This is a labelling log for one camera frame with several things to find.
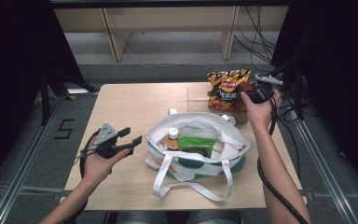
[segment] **human arm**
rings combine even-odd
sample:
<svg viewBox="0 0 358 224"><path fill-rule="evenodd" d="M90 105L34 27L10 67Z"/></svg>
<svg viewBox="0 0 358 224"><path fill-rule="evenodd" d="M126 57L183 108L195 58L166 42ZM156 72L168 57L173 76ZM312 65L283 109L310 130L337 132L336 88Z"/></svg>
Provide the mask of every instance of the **human arm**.
<svg viewBox="0 0 358 224"><path fill-rule="evenodd" d="M304 200L299 193L295 182L289 175L286 166L269 134L271 122L271 104L269 101L263 104L254 104L246 93L241 93L242 100L246 103L248 120L255 133L258 156L264 176L268 182L280 192L280 194L310 223L310 214ZM281 96L274 90L273 102L279 108ZM298 223L289 210L272 194L263 184L264 195L268 213L272 223Z"/></svg>
<svg viewBox="0 0 358 224"><path fill-rule="evenodd" d="M110 159L105 159L99 156L98 153L93 152L95 151L87 151L88 156L84 167L85 173L80 183L68 197L41 221L41 224L60 223L77 212L92 192L107 178L112 171L112 167L118 161L125 158L130 151L128 149L122 150Z"/></svg>

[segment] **person's left hand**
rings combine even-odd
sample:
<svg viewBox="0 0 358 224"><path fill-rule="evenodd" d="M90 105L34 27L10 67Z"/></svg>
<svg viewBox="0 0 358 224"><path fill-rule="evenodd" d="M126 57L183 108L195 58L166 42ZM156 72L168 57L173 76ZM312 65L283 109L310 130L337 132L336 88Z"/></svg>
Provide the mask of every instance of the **person's left hand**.
<svg viewBox="0 0 358 224"><path fill-rule="evenodd" d="M94 137L90 142L89 146L93 146L96 137ZM95 149L88 149L87 150L87 158L84 166L84 176L83 179L88 180L92 183L99 185L103 182L107 176L112 172L112 167L118 162L121 161L129 154L129 150L125 149L114 157L110 159L105 159L98 155L95 152Z"/></svg>

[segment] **bottle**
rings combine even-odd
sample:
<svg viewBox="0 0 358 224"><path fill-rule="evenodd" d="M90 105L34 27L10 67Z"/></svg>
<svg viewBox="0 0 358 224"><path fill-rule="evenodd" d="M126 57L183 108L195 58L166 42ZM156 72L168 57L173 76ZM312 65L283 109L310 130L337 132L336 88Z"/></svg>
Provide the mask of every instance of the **bottle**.
<svg viewBox="0 0 358 224"><path fill-rule="evenodd" d="M165 136L165 144L168 150L178 150L179 131L177 128L170 128L168 134Z"/></svg>

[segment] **wooden table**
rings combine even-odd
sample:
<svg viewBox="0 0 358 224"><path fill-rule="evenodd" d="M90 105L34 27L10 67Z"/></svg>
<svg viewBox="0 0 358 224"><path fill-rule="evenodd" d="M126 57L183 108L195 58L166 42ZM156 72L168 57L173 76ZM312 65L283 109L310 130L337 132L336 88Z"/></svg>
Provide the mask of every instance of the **wooden table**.
<svg viewBox="0 0 358 224"><path fill-rule="evenodd" d="M247 160L243 169L233 174L233 192L225 201L212 202L189 187L172 189L164 198L153 195L153 183L158 172L145 164L147 144L145 133L167 116L169 108L186 112L186 90L194 87L205 88L210 87L210 84L207 82L112 84L101 88L79 149L86 145L92 133L104 122L108 122L116 130L131 127L129 135L118 139L119 145L129 143L139 135L143 136L143 143L135 148L132 156L116 164L112 174L89 197L87 210L168 211L266 207L262 182L256 170L257 150L250 124L237 125L243 135L251 140L252 146L245 153ZM297 187L302 189L278 127L272 138ZM75 165L68 177L65 190L74 189L80 178L78 165ZM176 182L174 179L166 176L163 184L174 182ZM198 182L218 195L223 195L227 190L226 177L223 175L204 178Z"/></svg>

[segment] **person's leg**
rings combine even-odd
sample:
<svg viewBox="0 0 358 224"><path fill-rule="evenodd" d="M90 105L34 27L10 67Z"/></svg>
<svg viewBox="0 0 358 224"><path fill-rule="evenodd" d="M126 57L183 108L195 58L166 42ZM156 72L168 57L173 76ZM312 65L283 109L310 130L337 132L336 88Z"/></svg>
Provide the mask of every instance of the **person's leg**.
<svg viewBox="0 0 358 224"><path fill-rule="evenodd" d="M118 212L116 224L168 224L167 215L162 211Z"/></svg>
<svg viewBox="0 0 358 224"><path fill-rule="evenodd" d="M238 210L201 210L191 211L186 224L239 224Z"/></svg>

